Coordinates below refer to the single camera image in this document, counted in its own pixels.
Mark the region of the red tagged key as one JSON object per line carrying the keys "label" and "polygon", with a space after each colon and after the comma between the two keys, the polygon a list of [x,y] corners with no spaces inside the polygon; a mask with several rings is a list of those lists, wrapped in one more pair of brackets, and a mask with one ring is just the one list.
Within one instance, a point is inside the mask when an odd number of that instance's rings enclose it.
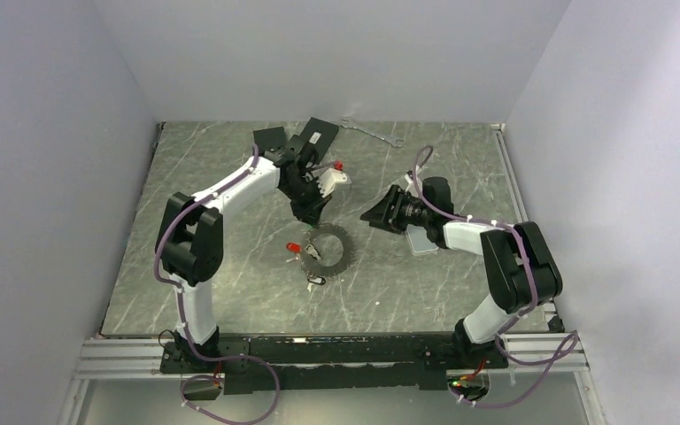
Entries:
{"label": "red tagged key", "polygon": [[286,243],[285,248],[295,257],[299,258],[303,250],[302,246],[298,243]]}

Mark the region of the black tagged key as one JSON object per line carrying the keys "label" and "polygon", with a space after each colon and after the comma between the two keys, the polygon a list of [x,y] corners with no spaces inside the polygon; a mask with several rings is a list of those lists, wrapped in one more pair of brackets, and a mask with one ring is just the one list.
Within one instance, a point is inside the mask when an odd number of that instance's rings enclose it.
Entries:
{"label": "black tagged key", "polygon": [[307,277],[307,289],[312,291],[314,287],[324,286],[327,280],[322,276],[308,276]]}

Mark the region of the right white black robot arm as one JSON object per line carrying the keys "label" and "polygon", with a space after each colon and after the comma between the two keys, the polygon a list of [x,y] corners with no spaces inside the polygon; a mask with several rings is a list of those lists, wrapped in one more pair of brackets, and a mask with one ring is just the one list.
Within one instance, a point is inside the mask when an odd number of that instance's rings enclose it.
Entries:
{"label": "right white black robot arm", "polygon": [[483,258],[488,294],[461,319],[452,355],[463,367],[474,367],[487,353],[486,343],[563,288],[560,272],[539,226],[533,221],[506,225],[454,212],[444,177],[412,182],[410,189],[393,184],[385,196],[362,213],[370,227],[393,234],[417,228],[439,249],[464,251]]}

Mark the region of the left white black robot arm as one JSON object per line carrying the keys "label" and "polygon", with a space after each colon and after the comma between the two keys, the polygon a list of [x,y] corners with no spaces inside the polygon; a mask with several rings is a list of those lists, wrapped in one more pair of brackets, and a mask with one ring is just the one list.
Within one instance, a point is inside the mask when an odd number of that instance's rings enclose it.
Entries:
{"label": "left white black robot arm", "polygon": [[168,199],[154,274],[174,286],[179,314],[175,332],[189,342],[183,358],[196,371],[212,369],[220,356],[210,280],[224,259],[227,224],[260,197],[279,190],[297,220],[318,225],[336,184],[345,177],[335,166],[320,163],[334,140],[314,130],[307,138],[292,136],[279,148],[261,151],[254,145],[250,158],[226,179],[194,195],[177,192]]}

